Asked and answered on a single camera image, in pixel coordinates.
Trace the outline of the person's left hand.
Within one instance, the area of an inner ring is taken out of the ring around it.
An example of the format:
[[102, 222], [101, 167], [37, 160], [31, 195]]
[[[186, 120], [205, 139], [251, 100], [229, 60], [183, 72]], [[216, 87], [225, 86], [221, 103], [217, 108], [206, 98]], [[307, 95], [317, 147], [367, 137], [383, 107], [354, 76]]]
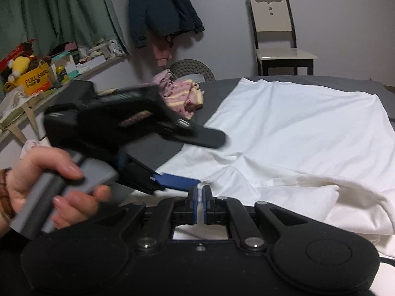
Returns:
[[110, 201], [117, 177], [107, 163], [39, 146], [1, 171], [1, 234], [10, 229], [32, 239], [86, 221]]

